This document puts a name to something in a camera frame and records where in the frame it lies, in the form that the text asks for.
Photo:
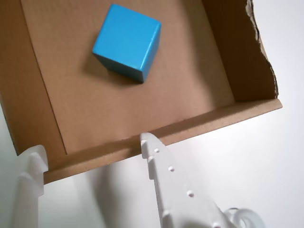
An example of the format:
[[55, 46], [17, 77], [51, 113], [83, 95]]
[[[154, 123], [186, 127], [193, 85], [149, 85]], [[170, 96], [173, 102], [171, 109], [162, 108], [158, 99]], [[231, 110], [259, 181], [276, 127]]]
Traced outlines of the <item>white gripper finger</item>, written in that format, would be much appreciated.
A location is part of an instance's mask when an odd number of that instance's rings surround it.
[[233, 228], [234, 224], [203, 191], [190, 183], [170, 150], [153, 134], [140, 135], [142, 158], [154, 181], [161, 227]]
[[28, 148], [20, 155], [22, 169], [17, 175], [14, 227], [38, 227], [38, 199], [44, 194], [44, 173], [48, 159], [44, 146]]

